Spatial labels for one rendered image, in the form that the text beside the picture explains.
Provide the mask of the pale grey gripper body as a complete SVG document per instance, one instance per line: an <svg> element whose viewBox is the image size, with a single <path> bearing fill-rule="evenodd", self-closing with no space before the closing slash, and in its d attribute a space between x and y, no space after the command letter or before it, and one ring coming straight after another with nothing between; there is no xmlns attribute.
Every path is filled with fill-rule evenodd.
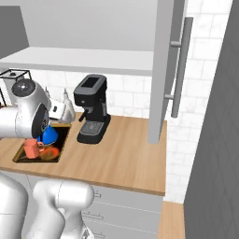
<svg viewBox="0 0 239 239"><path fill-rule="evenodd" d="M63 103L65 105L65 110L63 112L63 116L61 118L61 122L72 122L75 120L76 112L73 107L71 100L68 97L68 93L65 92L63 94Z"/></svg>

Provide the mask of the orange mug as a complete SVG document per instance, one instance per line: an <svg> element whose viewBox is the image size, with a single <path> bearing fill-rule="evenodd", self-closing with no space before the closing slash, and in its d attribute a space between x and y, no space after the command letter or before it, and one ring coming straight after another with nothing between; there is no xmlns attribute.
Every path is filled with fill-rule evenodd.
<svg viewBox="0 0 239 239"><path fill-rule="evenodd" d="M36 139L26 139L23 142L23 148L25 155L28 159L37 158L41 152L44 151L45 146L42 142L38 142Z"/></svg>

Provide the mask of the tall dark grey cabinet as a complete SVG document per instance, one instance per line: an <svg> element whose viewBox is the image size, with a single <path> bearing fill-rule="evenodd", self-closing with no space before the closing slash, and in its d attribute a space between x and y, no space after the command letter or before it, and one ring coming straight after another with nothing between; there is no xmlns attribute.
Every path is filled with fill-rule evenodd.
<svg viewBox="0 0 239 239"><path fill-rule="evenodd" d="M184 217L186 239L239 239L239 0L232 0Z"/></svg>

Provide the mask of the black coffee machine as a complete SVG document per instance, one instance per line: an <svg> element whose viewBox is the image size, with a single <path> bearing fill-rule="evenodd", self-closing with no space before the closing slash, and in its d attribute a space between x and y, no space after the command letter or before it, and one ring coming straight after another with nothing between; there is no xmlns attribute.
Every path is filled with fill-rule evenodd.
<svg viewBox="0 0 239 239"><path fill-rule="evenodd" d="M98 144L106 131L111 116L106 111L106 77L89 74L74 89L75 105L84 112L78 119L85 120L79 130L77 140L83 144Z"/></svg>

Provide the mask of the orange round food item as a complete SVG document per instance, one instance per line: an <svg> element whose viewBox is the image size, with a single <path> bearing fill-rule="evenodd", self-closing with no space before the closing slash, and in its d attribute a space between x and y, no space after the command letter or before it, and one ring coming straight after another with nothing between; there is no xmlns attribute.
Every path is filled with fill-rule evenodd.
<svg viewBox="0 0 239 239"><path fill-rule="evenodd" d="M41 153L40 153L40 158L44 161L50 161L54 160L57 158L60 154L60 150L55 148L55 147L49 147L45 148Z"/></svg>

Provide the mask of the grey drawer front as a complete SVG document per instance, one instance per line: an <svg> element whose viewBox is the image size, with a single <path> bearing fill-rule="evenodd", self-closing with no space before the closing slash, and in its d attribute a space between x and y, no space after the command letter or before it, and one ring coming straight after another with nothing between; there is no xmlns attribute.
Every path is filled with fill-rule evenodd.
<svg viewBox="0 0 239 239"><path fill-rule="evenodd" d="M84 222L92 232L101 232L105 235L105 239L157 239L157 234L155 232L127 229L121 226L109 225L89 219L85 219Z"/></svg>
<svg viewBox="0 0 239 239"><path fill-rule="evenodd" d="M102 198L94 198L95 202L142 209L149 212L161 212L161 196L99 186L92 187L94 193L98 192L102 194Z"/></svg>
<svg viewBox="0 0 239 239"><path fill-rule="evenodd" d="M82 213L89 211L92 214L100 213L104 216L104 219L89 219L109 225L121 226L143 232L157 232L159 229L161 214L157 212L103 203L93 203L89 208L83 210Z"/></svg>

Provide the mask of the grey wall cabinet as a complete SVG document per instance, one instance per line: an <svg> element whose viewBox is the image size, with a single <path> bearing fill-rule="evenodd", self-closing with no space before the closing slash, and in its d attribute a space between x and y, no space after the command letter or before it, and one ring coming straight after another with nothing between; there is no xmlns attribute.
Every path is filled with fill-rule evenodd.
<svg viewBox="0 0 239 239"><path fill-rule="evenodd" d="M157 0L0 0L0 67L150 76Z"/></svg>

